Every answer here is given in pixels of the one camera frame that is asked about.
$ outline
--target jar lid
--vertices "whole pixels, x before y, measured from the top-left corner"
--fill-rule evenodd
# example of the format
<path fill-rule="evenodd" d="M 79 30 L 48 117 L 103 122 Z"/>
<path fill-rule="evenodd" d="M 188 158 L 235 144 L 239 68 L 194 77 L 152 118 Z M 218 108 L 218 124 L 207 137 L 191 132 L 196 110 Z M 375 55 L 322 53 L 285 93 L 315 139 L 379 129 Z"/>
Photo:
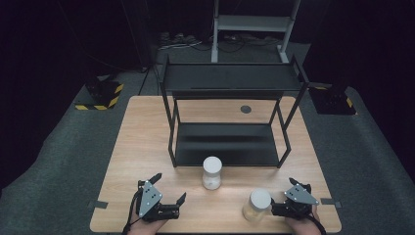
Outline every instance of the jar lid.
<path fill-rule="evenodd" d="M 257 188 L 251 193 L 251 203 L 258 210 L 265 210 L 271 205 L 271 195 L 262 188 Z"/>
<path fill-rule="evenodd" d="M 204 160 L 204 170 L 207 173 L 215 174 L 222 169 L 222 162 L 219 158 L 211 156 Z"/>

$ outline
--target small jar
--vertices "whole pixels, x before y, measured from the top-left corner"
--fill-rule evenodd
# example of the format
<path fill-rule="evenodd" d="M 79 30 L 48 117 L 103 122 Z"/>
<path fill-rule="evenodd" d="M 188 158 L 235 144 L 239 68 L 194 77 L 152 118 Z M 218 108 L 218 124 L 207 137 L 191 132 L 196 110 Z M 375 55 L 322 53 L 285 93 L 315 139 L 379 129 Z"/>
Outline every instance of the small jar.
<path fill-rule="evenodd" d="M 204 160 L 204 176 L 203 182 L 205 188 L 215 190 L 220 186 L 220 171 L 222 170 L 222 162 L 217 157 L 208 157 Z"/>
<path fill-rule="evenodd" d="M 260 221 L 269 205 L 271 205 L 271 196 L 268 191 L 257 188 L 251 192 L 250 199 L 242 208 L 242 213 L 248 221 Z"/>

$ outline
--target white shelving unit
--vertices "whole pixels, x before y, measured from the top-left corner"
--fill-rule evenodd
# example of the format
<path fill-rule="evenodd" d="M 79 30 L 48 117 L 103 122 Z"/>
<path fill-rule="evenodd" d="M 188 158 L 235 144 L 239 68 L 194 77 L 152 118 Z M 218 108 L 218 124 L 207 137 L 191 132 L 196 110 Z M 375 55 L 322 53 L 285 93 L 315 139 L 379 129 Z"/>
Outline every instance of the white shelving unit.
<path fill-rule="evenodd" d="M 282 63 L 288 63 L 286 49 L 290 40 L 291 31 L 296 21 L 300 1 L 294 0 L 294 7 L 289 17 L 259 17 L 259 16 L 228 16 L 219 15 L 219 0 L 214 1 L 213 45 L 211 48 L 211 61 L 218 61 L 217 34 L 220 30 L 245 31 L 272 31 L 284 32 L 283 44 L 278 46 L 278 53 Z"/>

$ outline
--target shelf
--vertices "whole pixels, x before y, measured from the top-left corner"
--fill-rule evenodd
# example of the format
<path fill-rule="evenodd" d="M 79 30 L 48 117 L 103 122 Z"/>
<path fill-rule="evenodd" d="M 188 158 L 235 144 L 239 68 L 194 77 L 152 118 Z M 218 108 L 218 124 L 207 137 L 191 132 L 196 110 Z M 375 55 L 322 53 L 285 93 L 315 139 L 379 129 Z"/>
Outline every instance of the shelf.
<path fill-rule="evenodd" d="M 219 14 L 219 0 L 214 1 L 213 17 L 213 42 L 211 47 L 210 61 L 218 61 L 218 32 L 220 30 L 238 31 L 270 31 L 283 32 L 282 45 L 278 45 L 278 54 L 282 63 L 288 63 L 286 49 L 290 35 L 296 21 L 297 11 L 301 0 L 293 0 L 294 7 L 289 17 L 267 17 L 267 16 L 234 16 Z"/>
<path fill-rule="evenodd" d="M 209 156 L 219 157 L 224 165 L 281 167 L 291 152 L 287 128 L 308 78 L 294 56 L 289 63 L 171 64 L 166 55 L 159 83 L 170 126 L 168 152 L 174 167 L 202 165 Z M 286 91 L 298 92 L 298 96 L 284 119 L 279 104 Z M 173 97 L 172 110 L 167 95 Z M 181 119 L 178 100 L 204 99 L 272 100 L 275 105 L 267 123 L 197 123 Z M 286 144 L 281 159 L 271 129 L 275 117 Z"/>
<path fill-rule="evenodd" d="M 274 100 L 284 91 L 299 91 L 301 84 L 292 64 L 171 64 L 164 75 L 164 88 L 177 98 Z"/>
<path fill-rule="evenodd" d="M 288 29 L 289 22 L 289 17 L 252 17 L 220 15 L 218 17 L 217 29 L 285 32 Z"/>
<path fill-rule="evenodd" d="M 175 159 L 178 165 L 203 165 L 216 156 L 223 165 L 278 164 L 269 124 L 181 123 L 177 130 Z"/>

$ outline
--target black metal shelf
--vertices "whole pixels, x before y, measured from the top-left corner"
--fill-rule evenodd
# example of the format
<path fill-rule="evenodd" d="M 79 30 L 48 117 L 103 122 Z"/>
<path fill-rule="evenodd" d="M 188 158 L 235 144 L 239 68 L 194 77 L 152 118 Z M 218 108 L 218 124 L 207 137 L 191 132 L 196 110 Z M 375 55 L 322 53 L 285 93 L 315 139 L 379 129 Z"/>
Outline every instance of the black metal shelf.
<path fill-rule="evenodd" d="M 278 164 L 269 124 L 182 123 L 176 143 L 178 165 L 201 165 L 209 156 L 219 157 L 223 165 Z"/>
<path fill-rule="evenodd" d="M 200 166 L 205 158 L 216 156 L 223 165 L 281 167 L 291 152 L 287 128 L 307 85 L 308 79 L 295 57 L 290 63 L 274 64 L 171 64 L 166 56 L 160 86 L 170 125 L 168 151 L 173 166 Z M 279 104 L 286 91 L 299 95 L 283 120 Z M 173 112 L 167 95 L 173 97 Z M 266 123 L 181 121 L 177 101 L 201 99 L 274 100 L 275 107 Z M 286 142 L 281 159 L 271 126 L 275 115 Z"/>

